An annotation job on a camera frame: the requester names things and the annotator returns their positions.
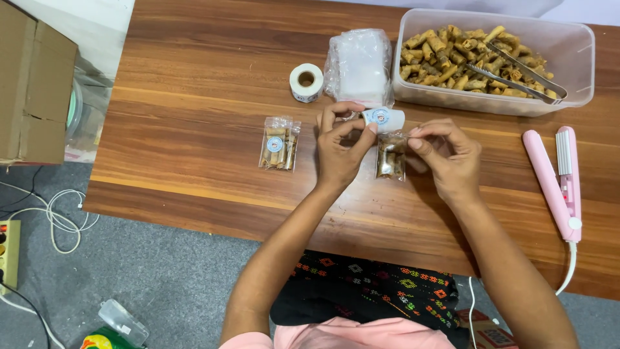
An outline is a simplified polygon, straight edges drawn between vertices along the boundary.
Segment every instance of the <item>gray carpet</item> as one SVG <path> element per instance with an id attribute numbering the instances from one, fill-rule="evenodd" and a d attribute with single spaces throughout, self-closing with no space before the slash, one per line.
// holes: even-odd
<path id="1" fill-rule="evenodd" d="M 49 200 L 63 189 L 85 191 L 90 165 L 67 163 L 43 167 L 36 190 Z M 29 189 L 36 168 L 12 168 L 0 181 Z M 25 195 L 0 186 L 0 206 Z M 74 194 L 61 198 L 55 211 L 80 224 Z M 29 198 L 17 208 L 40 206 Z M 104 323 L 99 304 L 114 298 L 151 332 L 146 344 L 157 348 L 216 348 L 224 308 L 235 278 L 258 243 L 208 235 L 184 229 L 102 216 L 84 232 L 78 249 L 56 252 L 50 225 L 43 212 L 24 212 L 19 265 L 19 291 L 42 312 L 67 348 L 79 348 L 84 336 Z M 56 231 L 56 241 L 67 250 L 73 233 Z M 458 277 L 461 302 L 469 307 L 467 278 Z M 474 283 L 476 308 L 501 318 L 484 292 Z M 16 295 L 8 298 L 19 302 Z M 561 294 L 560 299 L 577 329 L 582 348 L 618 349 L 617 319 L 620 302 Z M 0 349 L 45 347 L 40 323 L 32 314 L 0 302 Z"/>

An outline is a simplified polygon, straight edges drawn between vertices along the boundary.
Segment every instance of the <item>round logo sticker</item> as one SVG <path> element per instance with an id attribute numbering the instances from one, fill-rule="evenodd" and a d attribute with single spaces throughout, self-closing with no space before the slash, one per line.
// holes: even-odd
<path id="1" fill-rule="evenodd" d="M 371 122 L 376 122 L 379 125 L 387 124 L 389 120 L 389 112 L 385 109 L 377 109 L 373 111 L 371 116 Z"/>
<path id="2" fill-rule="evenodd" d="M 267 140 L 267 149 L 272 153 L 277 153 L 282 149 L 284 143 L 280 137 L 271 137 Z"/>

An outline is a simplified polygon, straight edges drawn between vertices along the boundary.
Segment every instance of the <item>hand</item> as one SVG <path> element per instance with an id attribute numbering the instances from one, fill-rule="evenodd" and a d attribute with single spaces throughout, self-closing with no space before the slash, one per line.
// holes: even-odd
<path id="1" fill-rule="evenodd" d="M 480 153 L 482 146 L 465 135 L 451 119 L 431 120 L 409 132 L 407 143 L 433 170 L 439 196 L 452 208 L 480 199 Z M 443 156 L 426 139 L 443 136 L 453 148 Z"/>
<path id="2" fill-rule="evenodd" d="M 338 125 L 334 122 L 336 113 L 344 116 L 344 113 L 361 112 L 364 109 L 364 105 L 355 102 L 338 102 L 327 106 L 323 114 L 317 116 L 320 163 L 317 187 L 341 193 L 357 176 L 361 160 L 374 144 L 378 125 L 372 122 L 364 127 L 363 119 L 349 120 Z M 340 141 L 353 130 L 363 130 L 360 139 L 351 148 L 341 146 Z"/>

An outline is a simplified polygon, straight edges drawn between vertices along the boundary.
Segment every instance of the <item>person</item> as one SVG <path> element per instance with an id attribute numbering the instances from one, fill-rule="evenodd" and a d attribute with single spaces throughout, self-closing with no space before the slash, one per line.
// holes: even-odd
<path id="1" fill-rule="evenodd" d="M 239 275 L 226 307 L 221 349 L 467 347 L 469 332 L 453 314 L 458 294 L 450 274 L 304 250 L 376 140 L 374 123 L 335 122 L 362 110 L 361 104 L 338 102 L 317 117 L 316 186 Z M 363 130 L 359 140 L 343 147 L 341 140 L 353 130 Z M 519 348 L 578 348 L 554 291 L 480 194 L 480 144 L 450 119 L 424 122 L 409 136 L 409 147 L 430 167 L 439 196 L 458 219 L 484 287 Z M 449 144 L 447 156 L 429 142 L 439 136 Z M 270 312 L 278 325 L 273 342 Z"/>

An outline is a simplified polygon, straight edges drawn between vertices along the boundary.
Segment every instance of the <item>metal tongs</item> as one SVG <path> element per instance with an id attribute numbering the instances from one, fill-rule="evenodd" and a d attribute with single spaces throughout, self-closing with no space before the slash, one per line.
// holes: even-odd
<path id="1" fill-rule="evenodd" d="M 506 80 L 504 78 L 501 78 L 499 76 L 496 76 L 495 74 L 491 73 L 490 71 L 484 70 L 484 69 L 480 69 L 474 65 L 471 64 L 465 64 L 465 66 L 468 69 L 471 69 L 473 71 L 475 71 L 476 73 L 480 73 L 486 77 L 488 77 L 489 79 L 493 79 L 495 81 L 499 81 L 503 84 L 506 84 L 514 89 L 517 89 L 519 91 L 523 91 L 527 94 L 532 95 L 534 98 L 540 99 L 541 101 L 547 103 L 547 104 L 558 104 L 560 102 L 562 102 L 568 95 L 569 93 L 566 91 L 566 89 L 564 89 L 562 86 L 559 86 L 558 84 L 554 84 L 551 81 L 543 78 L 542 76 L 538 75 L 538 73 L 536 73 L 535 71 L 533 71 L 532 69 L 530 69 L 528 66 L 522 64 L 521 62 L 519 62 L 518 60 L 514 59 L 513 57 L 511 57 L 510 55 L 508 55 L 507 53 L 505 53 L 504 51 L 500 50 L 499 48 L 497 48 L 495 45 L 493 45 L 490 42 L 487 42 L 487 47 L 497 53 L 498 55 L 500 55 L 502 58 L 508 60 L 510 63 L 516 65 L 517 67 L 519 67 L 521 73 L 523 73 L 524 75 L 528 75 L 529 77 L 531 77 L 532 79 L 538 81 L 543 87 L 545 87 L 546 89 L 550 89 L 551 91 L 554 91 L 558 98 L 551 98 L 549 96 L 547 96 L 546 94 L 537 91 L 535 89 L 529 88 L 527 86 L 518 84 L 518 83 L 514 83 L 510 80 Z"/>

